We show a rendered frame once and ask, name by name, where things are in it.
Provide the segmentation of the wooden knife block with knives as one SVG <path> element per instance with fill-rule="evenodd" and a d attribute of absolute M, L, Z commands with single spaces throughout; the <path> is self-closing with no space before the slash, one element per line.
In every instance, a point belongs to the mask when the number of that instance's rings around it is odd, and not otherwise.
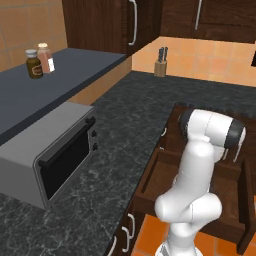
<path fill-rule="evenodd" d="M 167 70 L 167 54 L 168 48 L 161 47 L 158 51 L 158 58 L 154 66 L 154 75 L 157 77 L 165 77 Z"/>

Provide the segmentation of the grey toaster oven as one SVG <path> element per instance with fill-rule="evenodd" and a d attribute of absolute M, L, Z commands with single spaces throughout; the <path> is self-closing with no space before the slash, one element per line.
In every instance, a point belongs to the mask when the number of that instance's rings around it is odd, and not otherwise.
<path fill-rule="evenodd" d="M 65 102 L 0 146 L 0 193 L 47 209 L 79 174 L 97 150 L 95 124 L 82 134 L 49 168 L 48 161 L 94 116 L 95 108 Z"/>

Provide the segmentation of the pink spice shaker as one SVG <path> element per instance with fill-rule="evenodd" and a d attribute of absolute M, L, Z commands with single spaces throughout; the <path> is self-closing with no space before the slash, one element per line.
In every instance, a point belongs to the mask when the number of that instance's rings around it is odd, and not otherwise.
<path fill-rule="evenodd" d="M 55 70 L 53 57 L 47 43 L 38 44 L 38 58 L 44 73 L 52 73 Z"/>

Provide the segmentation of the dark wood tall cupboard door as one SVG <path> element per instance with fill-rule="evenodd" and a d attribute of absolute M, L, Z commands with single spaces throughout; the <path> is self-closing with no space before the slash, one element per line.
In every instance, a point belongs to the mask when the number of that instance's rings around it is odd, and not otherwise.
<path fill-rule="evenodd" d="M 129 0 L 62 0 L 67 45 L 113 53 L 134 54 L 160 34 L 163 0 L 136 0 L 137 39 L 133 41 L 134 10 Z"/>

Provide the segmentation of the dark brown spice jar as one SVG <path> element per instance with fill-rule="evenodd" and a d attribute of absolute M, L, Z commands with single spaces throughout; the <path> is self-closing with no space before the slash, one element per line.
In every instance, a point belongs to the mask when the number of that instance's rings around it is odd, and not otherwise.
<path fill-rule="evenodd" d="M 37 56 L 37 51 L 35 49 L 28 49 L 26 53 L 26 65 L 28 69 L 29 76 L 32 79 L 38 79 L 43 76 L 41 61 Z"/>

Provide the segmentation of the dark wood wall cupboard door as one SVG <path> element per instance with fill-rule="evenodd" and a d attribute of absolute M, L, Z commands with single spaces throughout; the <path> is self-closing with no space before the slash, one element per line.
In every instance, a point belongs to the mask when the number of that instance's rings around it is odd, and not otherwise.
<path fill-rule="evenodd" d="M 203 0 L 195 31 L 198 0 L 163 0 L 161 36 L 256 42 L 256 0 Z"/>

